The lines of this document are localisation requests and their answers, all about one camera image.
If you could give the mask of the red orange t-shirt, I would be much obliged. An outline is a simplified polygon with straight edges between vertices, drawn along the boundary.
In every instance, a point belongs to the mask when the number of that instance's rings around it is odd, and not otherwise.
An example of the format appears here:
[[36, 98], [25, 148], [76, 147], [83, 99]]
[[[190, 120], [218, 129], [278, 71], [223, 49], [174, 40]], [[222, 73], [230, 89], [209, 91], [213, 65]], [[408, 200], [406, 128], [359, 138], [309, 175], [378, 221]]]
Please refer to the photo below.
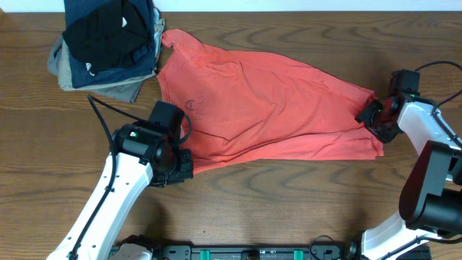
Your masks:
[[227, 51], [174, 29], [158, 74], [162, 99], [189, 117], [193, 170], [260, 159], [373, 160], [382, 144], [356, 115], [375, 97], [275, 53]]

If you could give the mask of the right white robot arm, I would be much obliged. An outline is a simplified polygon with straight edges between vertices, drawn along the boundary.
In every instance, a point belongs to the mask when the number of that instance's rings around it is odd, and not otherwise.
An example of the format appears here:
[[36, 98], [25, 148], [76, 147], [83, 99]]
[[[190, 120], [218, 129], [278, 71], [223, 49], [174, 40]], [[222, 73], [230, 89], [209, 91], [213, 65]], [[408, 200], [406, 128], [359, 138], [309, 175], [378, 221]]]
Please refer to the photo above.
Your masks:
[[397, 259], [426, 242], [461, 242], [461, 140], [431, 100], [408, 96], [396, 121], [419, 157], [400, 195], [398, 211], [344, 249], [345, 259]]

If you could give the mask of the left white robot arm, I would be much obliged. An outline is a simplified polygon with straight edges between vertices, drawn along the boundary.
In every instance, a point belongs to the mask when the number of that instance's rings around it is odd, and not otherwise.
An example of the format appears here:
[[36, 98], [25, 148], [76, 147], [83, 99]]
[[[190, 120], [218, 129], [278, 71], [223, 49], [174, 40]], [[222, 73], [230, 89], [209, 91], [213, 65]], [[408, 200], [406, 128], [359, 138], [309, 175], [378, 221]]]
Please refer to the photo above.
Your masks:
[[110, 141], [102, 175], [66, 237], [49, 259], [108, 259], [134, 202], [151, 186], [163, 188], [193, 177], [188, 138], [180, 124], [128, 123]]

